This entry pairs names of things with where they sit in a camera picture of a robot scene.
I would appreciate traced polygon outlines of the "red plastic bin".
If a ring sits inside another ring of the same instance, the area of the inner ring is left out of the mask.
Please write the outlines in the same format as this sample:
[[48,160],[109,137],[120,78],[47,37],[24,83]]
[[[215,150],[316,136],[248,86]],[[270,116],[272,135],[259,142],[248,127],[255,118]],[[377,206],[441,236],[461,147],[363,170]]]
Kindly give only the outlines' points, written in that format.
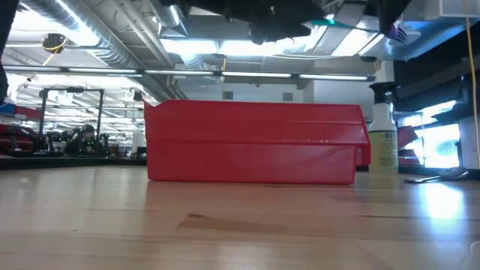
[[167,100],[144,119],[152,181],[351,185],[371,162],[357,105]]

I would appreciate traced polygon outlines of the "white ceiling access point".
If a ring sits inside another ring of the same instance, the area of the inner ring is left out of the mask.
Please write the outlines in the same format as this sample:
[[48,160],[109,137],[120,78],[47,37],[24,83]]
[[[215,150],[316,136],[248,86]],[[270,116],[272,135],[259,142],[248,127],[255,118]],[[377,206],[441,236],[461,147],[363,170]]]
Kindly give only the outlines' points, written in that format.
[[392,46],[408,45],[418,40],[422,36],[420,31],[404,31],[400,29],[389,41]]

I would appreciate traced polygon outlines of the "red background shelf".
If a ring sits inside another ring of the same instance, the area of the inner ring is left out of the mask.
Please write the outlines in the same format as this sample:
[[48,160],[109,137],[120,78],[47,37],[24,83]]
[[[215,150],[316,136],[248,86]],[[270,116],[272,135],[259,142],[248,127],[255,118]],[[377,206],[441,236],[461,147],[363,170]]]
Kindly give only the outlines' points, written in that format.
[[14,103],[0,105],[0,153],[34,151],[41,141],[38,131],[28,126],[38,124],[41,112]]

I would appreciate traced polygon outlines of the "long ceiling light tube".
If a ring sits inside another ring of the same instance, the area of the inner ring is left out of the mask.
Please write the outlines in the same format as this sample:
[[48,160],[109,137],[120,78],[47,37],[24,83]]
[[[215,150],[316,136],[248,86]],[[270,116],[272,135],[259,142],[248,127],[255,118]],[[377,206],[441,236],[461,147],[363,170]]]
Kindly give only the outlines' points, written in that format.
[[54,67],[33,65],[5,65],[5,71],[13,73],[38,74],[76,74],[95,76],[141,77],[145,75],[172,75],[183,77],[258,77],[288,80],[332,80],[373,82],[375,76],[344,75],[344,74],[310,74],[310,73],[273,73],[252,71],[224,71],[224,70],[170,70],[170,69],[125,69],[99,67]]

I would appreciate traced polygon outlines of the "black background desk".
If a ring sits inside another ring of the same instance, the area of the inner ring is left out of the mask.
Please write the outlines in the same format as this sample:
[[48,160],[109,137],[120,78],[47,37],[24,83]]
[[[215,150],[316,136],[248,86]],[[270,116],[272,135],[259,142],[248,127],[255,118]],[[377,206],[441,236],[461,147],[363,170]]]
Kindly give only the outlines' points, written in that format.
[[464,31],[417,58],[394,63],[398,88],[394,108],[415,112],[447,101],[457,101],[442,121],[458,120],[473,114],[472,83],[477,87],[480,113],[480,32],[471,38]]

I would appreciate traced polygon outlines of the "spray bottle with yellow label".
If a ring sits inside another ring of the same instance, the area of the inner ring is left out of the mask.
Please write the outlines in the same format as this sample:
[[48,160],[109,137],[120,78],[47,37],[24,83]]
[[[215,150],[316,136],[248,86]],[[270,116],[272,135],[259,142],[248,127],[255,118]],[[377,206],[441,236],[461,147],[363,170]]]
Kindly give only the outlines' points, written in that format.
[[392,118],[387,93],[396,89],[393,82],[375,82],[373,121],[368,127],[371,162],[369,172],[377,175],[398,174],[398,130]]

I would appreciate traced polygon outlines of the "black metal table frame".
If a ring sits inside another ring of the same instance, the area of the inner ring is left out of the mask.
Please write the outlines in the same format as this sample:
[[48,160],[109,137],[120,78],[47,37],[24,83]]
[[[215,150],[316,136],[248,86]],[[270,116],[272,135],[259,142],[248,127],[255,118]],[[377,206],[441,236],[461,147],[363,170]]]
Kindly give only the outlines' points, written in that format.
[[[0,170],[30,170],[62,167],[95,167],[95,166],[140,166],[146,167],[146,160],[123,160],[82,157],[2,157]],[[435,176],[439,168],[425,168],[420,166],[399,166],[399,173],[405,175]],[[480,169],[468,169],[467,179],[480,180]]]

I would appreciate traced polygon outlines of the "black background robot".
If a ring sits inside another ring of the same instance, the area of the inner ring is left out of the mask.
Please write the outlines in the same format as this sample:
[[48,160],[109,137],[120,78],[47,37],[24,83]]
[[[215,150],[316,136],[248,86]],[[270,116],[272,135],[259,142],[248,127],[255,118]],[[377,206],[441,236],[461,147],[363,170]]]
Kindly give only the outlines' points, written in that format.
[[46,134],[47,152],[51,155],[67,157],[107,157],[110,153],[107,150],[108,135],[100,134],[100,149],[98,153],[93,155],[80,154],[80,137],[82,128],[75,128],[73,130],[65,130],[62,132],[48,132]]

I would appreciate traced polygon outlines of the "red background bin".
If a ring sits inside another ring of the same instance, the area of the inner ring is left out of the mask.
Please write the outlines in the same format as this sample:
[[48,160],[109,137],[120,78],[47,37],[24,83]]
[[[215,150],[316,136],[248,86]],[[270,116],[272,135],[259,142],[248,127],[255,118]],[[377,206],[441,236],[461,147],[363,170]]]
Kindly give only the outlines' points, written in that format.
[[417,166],[419,159],[413,149],[407,149],[407,145],[418,139],[412,126],[399,127],[397,129],[398,163],[400,166]]

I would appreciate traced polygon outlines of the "silver ventilation duct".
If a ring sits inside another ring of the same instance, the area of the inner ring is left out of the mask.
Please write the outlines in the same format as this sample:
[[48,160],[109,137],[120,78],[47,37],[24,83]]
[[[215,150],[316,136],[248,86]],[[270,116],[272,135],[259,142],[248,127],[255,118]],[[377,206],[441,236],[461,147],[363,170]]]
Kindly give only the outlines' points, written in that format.
[[81,0],[20,0],[43,18],[59,24],[75,44],[92,47],[90,54],[110,68],[140,69],[144,64]]

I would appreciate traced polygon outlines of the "black background station frame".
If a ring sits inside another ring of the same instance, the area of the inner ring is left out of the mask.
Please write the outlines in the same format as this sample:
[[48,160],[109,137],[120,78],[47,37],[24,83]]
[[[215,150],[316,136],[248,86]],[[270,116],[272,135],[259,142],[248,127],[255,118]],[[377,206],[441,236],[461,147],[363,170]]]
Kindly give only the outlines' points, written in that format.
[[60,92],[66,91],[67,93],[83,93],[83,92],[98,92],[99,97],[99,106],[97,107],[97,129],[96,129],[96,137],[95,137],[95,145],[96,145],[96,153],[98,153],[100,149],[100,131],[101,131],[101,114],[103,112],[103,105],[104,105],[104,98],[105,98],[105,90],[102,88],[83,88],[80,86],[69,86],[67,88],[43,88],[39,96],[42,98],[41,110],[40,110],[40,124],[39,124],[39,134],[44,134],[44,120],[45,120],[45,113],[47,108],[47,98],[48,93],[50,91]]

